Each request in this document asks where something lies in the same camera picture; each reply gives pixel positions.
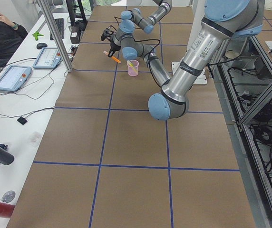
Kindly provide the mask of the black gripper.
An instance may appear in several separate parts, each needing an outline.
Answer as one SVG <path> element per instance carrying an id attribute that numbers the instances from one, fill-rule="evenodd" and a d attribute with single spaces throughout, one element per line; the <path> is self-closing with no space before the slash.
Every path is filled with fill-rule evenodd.
<path id="1" fill-rule="evenodd" d="M 112 57 L 115 55 L 116 52 L 118 52 L 121 49 L 120 41 L 116 38 L 115 35 L 113 35 L 110 38 L 110 50 L 108 52 L 108 57 Z"/>

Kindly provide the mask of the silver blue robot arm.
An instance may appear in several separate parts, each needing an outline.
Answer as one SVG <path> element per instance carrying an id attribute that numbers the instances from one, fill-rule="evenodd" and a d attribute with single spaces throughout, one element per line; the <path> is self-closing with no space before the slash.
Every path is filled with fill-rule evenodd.
<path id="1" fill-rule="evenodd" d="M 136 27 L 147 34 L 151 33 L 154 25 L 172 9 L 170 0 L 159 0 L 157 5 L 158 9 L 147 18 L 137 8 L 123 11 L 118 29 L 113 31 L 106 28 L 101 39 L 110 42 L 109 57 L 121 51 L 126 60 L 139 57 L 145 61 L 155 82 L 160 86 L 160 92 L 153 94 L 148 100 L 149 112 L 153 118 L 166 121 L 181 117 L 187 112 L 187 92 L 224 40 L 249 37 L 261 32 L 265 2 L 207 0 L 201 30 L 173 75 L 168 74 L 152 46 L 135 41 L 133 36 Z"/>
<path id="2" fill-rule="evenodd" d="M 121 22 L 110 38 L 109 57 L 112 57 L 115 52 L 121 51 L 126 60 L 134 60 L 140 57 L 149 61 L 157 58 L 152 46 L 135 41 L 133 35 L 136 27 L 139 27 L 146 34 L 150 34 L 154 25 L 172 9 L 171 0 L 156 0 L 155 3 L 158 8 L 147 18 L 143 17 L 139 8 L 121 12 Z"/>

